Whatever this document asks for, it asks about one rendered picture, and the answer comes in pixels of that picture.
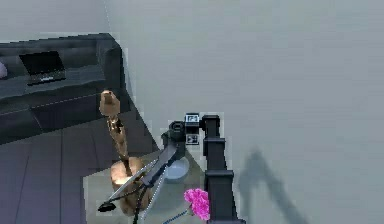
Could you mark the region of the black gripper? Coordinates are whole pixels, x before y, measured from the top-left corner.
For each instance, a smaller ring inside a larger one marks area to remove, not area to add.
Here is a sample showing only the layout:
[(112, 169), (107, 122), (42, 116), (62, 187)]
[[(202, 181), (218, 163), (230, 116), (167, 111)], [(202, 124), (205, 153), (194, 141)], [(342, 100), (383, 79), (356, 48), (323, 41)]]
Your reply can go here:
[(117, 194), (103, 202), (99, 212), (116, 208), (123, 213), (134, 213), (132, 224), (144, 224), (163, 185), (166, 169), (185, 152), (185, 123), (174, 121), (161, 135), (164, 149), (145, 166), (140, 158), (115, 162), (110, 168), (110, 180)]

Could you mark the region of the pale glass side table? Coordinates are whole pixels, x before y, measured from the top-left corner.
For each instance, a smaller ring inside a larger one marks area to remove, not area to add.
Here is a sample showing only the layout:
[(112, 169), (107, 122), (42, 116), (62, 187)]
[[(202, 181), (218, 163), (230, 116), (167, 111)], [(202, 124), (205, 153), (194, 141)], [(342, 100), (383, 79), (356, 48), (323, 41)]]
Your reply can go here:
[[(205, 159), (198, 153), (187, 151), (188, 173), (178, 180), (164, 178), (156, 199), (146, 212), (140, 213), (139, 224), (162, 224), (167, 219), (183, 212), (188, 204), (184, 200), (187, 189), (202, 188), (204, 185)], [(98, 207), (114, 192), (110, 180), (110, 169), (104, 169), (83, 178), (85, 220), (87, 224), (132, 224), (133, 217), (126, 216), (117, 208), (101, 213)]]

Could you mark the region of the pale blue bowl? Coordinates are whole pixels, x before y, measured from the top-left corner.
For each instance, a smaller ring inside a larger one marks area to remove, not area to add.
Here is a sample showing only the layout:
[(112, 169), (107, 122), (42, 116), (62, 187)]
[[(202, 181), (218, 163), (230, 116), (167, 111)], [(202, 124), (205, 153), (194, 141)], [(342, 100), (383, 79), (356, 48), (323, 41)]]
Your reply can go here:
[(190, 168), (189, 161), (186, 157), (174, 161), (165, 172), (165, 179), (171, 183), (182, 181), (188, 174)]

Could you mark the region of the pink flower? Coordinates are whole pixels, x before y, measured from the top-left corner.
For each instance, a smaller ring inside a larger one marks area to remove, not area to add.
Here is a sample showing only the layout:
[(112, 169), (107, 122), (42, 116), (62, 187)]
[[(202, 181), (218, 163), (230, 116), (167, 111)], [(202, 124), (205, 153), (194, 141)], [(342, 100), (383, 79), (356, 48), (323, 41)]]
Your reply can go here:
[(183, 197), (188, 207), (162, 224), (170, 224), (184, 215), (197, 216), (202, 221), (210, 219), (210, 201), (207, 191), (201, 188), (188, 189), (183, 193)]

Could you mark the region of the bronze statue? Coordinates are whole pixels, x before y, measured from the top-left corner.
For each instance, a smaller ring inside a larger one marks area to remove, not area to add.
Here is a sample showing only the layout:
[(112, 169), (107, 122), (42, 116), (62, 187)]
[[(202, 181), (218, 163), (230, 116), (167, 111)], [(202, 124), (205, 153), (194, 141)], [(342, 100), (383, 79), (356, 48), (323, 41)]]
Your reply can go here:
[[(115, 162), (110, 168), (111, 184), (113, 190), (116, 191), (136, 175), (144, 167), (144, 163), (139, 157), (128, 154), (125, 128), (118, 117), (120, 101), (112, 91), (104, 90), (101, 92), (99, 111), (107, 118), (109, 134), (120, 159), (119, 162)], [(140, 178), (137, 177), (120, 193), (120, 195), (127, 193), (126, 197), (121, 197), (118, 200), (121, 211), (127, 216), (133, 216), (135, 213), (137, 200), (140, 195), (139, 192), (135, 192), (135, 189), (140, 185)]]

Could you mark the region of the dark grey sofa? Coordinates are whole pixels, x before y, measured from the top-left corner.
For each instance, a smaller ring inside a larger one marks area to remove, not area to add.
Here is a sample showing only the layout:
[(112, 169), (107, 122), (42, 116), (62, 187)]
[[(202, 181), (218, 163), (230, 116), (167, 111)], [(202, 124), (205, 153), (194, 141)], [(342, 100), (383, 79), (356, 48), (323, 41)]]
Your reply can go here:
[[(57, 51), (65, 79), (28, 86), (20, 55)], [(8, 71), (0, 79), (0, 148), (28, 138), (99, 120), (100, 93), (112, 91), (121, 103), (129, 151), (157, 150), (128, 93), (123, 52), (108, 33), (0, 43), (0, 62)]]

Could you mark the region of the black laptop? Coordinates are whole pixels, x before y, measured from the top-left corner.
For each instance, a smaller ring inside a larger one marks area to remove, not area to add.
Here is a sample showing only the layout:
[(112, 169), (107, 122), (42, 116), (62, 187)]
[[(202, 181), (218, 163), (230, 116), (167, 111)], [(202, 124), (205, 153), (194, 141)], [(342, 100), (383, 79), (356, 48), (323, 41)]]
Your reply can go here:
[(57, 51), (20, 55), (29, 79), (28, 86), (65, 79), (65, 68)]

